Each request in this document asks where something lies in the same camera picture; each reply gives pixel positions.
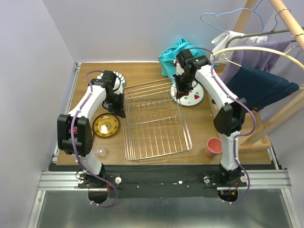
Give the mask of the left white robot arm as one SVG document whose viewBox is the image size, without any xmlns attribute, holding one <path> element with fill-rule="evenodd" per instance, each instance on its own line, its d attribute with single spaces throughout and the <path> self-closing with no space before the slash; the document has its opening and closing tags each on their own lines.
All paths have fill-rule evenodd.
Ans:
<svg viewBox="0 0 304 228">
<path fill-rule="evenodd" d="M 102 103 L 111 114 L 125 118 L 122 74 L 115 71 L 90 71 L 85 76 L 88 87 L 80 102 L 67 114 L 57 118 L 57 146 L 77 163 L 96 188 L 105 183 L 104 166 L 92 152 L 93 132 L 90 121 Z"/>
</svg>

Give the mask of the blue patterned bowl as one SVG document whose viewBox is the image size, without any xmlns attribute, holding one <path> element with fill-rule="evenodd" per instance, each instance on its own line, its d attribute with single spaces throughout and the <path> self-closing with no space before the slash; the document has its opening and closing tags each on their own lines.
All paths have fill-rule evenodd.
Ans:
<svg viewBox="0 0 304 228">
<path fill-rule="evenodd" d="M 109 104 L 108 104 L 106 101 L 103 101 L 103 102 L 102 102 L 102 107 L 103 107 L 107 112 L 110 113 L 110 111 L 109 111 Z"/>
</svg>

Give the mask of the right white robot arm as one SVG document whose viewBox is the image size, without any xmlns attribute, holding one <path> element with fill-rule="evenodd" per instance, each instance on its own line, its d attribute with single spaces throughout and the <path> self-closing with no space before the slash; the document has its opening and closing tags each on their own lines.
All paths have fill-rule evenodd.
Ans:
<svg viewBox="0 0 304 228">
<path fill-rule="evenodd" d="M 220 134 L 222 158 L 218 180 L 224 186 L 234 183 L 241 175 L 238 156 L 238 137 L 245 121 L 246 100 L 238 99 L 213 72 L 206 56 L 194 57 L 189 49 L 176 56 L 177 65 L 183 70 L 174 74 L 176 98 L 181 99 L 193 90 L 193 81 L 201 83 L 213 98 L 218 113 L 213 124 Z"/>
</svg>

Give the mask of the clear glass cup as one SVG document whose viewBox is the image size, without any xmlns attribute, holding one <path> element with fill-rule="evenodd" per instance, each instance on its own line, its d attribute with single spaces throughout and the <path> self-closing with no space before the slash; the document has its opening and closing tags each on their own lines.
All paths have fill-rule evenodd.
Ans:
<svg viewBox="0 0 304 228">
<path fill-rule="evenodd" d="M 105 156 L 106 154 L 106 148 L 100 143 L 95 143 L 92 147 L 92 151 L 99 157 Z"/>
</svg>

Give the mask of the wire dish rack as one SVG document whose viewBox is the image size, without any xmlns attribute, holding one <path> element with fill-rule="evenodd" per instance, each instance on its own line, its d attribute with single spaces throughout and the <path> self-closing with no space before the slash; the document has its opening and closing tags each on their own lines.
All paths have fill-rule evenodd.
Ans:
<svg viewBox="0 0 304 228">
<path fill-rule="evenodd" d="M 169 78 L 124 88 L 125 156 L 129 161 L 187 152 L 192 149 L 182 105 Z"/>
</svg>

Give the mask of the pink plastic cup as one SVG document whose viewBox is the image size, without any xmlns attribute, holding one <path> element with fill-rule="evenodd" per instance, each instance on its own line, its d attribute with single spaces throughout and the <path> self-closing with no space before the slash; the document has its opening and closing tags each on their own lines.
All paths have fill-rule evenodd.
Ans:
<svg viewBox="0 0 304 228">
<path fill-rule="evenodd" d="M 205 154 L 207 157 L 214 157 L 222 153 L 222 143 L 219 138 L 210 138 L 205 147 Z"/>
</svg>

